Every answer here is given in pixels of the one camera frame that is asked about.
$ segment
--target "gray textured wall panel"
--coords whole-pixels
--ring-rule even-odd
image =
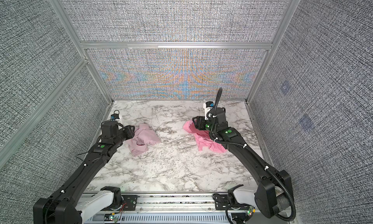
[[[270,42],[289,0],[61,0],[82,40]]]
[[[0,0],[0,147],[79,59],[48,0]]]
[[[265,50],[89,49],[114,99],[246,98]]]
[[[33,223],[32,207],[48,197],[80,165],[107,103],[88,69],[82,68],[16,153],[0,170],[0,223],[15,212]]]
[[[373,223],[373,0],[301,0],[252,102],[306,224]]]

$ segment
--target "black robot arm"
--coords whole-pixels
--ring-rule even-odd
[[[115,119],[119,119],[119,114],[113,114],[110,120],[101,123],[102,135],[98,137],[96,144],[89,149],[82,164],[70,178],[49,198],[40,198],[35,203],[35,224],[82,223],[81,212],[75,209],[80,196],[97,172],[110,160],[117,148],[123,144],[123,141],[134,136],[134,126],[123,126]],[[113,189],[106,190],[112,190],[116,194],[113,204],[116,203],[119,206],[122,203],[120,190]]]
[[[210,138],[217,143],[221,143],[224,148],[234,154],[251,173],[258,184],[255,203],[265,217],[270,218],[276,215],[285,221],[294,220],[296,211],[290,175],[285,170],[276,170],[264,161],[246,144],[241,134],[228,125],[225,108],[217,107],[221,93],[222,88],[219,89],[213,108],[209,110],[206,117],[197,116],[193,118],[195,128],[208,130]],[[284,193],[276,197],[275,186],[280,187]],[[289,206],[291,207],[291,216],[281,216],[279,212]]]

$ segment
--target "marble table surface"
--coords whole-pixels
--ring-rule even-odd
[[[124,143],[97,173],[86,190],[104,186],[125,191],[147,192],[225,192],[237,184],[257,185],[241,162],[230,152],[214,153],[207,147],[198,151],[194,136],[182,127],[198,115],[204,115],[202,101],[144,100],[116,101],[124,125],[147,123],[161,143],[133,157]],[[236,128],[260,156],[254,128],[243,101],[221,101],[229,125]]]

